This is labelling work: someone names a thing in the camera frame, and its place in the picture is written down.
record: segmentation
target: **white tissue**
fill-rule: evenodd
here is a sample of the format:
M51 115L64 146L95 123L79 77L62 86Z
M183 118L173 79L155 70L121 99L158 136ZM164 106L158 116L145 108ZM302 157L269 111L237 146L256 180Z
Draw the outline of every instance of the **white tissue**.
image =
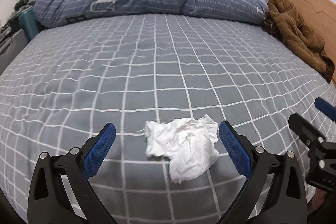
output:
M169 174L172 182L181 183L203 174L218 158L214 148L218 123L207 114L194 120L175 119L168 124L146 122L146 155L170 158Z

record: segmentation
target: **blue gripper pad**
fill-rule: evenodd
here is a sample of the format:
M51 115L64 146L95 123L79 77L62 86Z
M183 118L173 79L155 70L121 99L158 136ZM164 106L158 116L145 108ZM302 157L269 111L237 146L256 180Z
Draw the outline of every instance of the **blue gripper pad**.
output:
M336 108L331 104L318 97L315 99L315 107L329 117L330 120L336 122Z
M110 124L84 158L83 176L86 180L97 174L115 139L116 128Z
M238 173L247 179L252 177L251 158L225 122L219 125L219 138L233 161Z

